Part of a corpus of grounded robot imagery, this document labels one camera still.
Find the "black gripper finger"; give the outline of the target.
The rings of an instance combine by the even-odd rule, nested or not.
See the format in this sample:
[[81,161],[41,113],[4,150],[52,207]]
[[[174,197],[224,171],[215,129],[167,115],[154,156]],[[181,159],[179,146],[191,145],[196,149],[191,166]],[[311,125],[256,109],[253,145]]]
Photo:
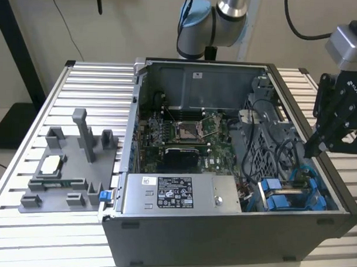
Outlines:
[[357,154],[357,94],[343,89],[329,104],[322,135],[330,152]]
[[332,95],[335,89],[336,76],[332,74],[321,75],[317,96],[314,104],[313,115],[316,118],[314,133],[305,143],[304,157],[317,157],[322,152],[319,148],[320,144],[326,144],[331,136],[329,131],[329,108],[332,102]]

